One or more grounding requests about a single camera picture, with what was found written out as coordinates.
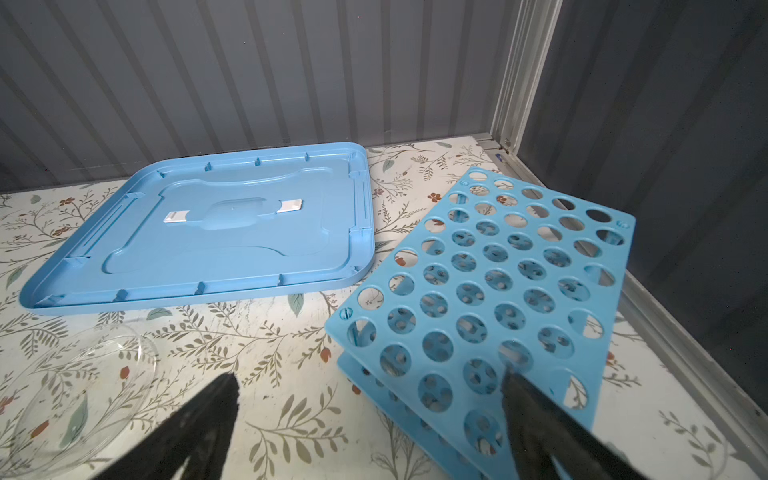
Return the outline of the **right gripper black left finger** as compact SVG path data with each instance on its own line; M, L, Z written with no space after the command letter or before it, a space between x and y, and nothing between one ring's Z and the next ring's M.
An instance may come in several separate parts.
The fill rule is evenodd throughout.
M220 479L239 409L239 384L219 375L97 479Z

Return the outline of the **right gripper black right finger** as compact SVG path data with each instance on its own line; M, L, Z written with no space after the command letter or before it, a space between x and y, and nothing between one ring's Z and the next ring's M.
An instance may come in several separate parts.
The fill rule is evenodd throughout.
M561 409L524 375L508 369L502 408L521 479L642 479L625 459Z

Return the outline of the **blue test tube rack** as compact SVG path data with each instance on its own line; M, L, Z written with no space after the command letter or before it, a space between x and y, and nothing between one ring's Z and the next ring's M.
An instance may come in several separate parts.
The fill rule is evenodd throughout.
M473 168L328 319L339 368L392 439L456 479L510 478L504 374L593 425L635 226Z

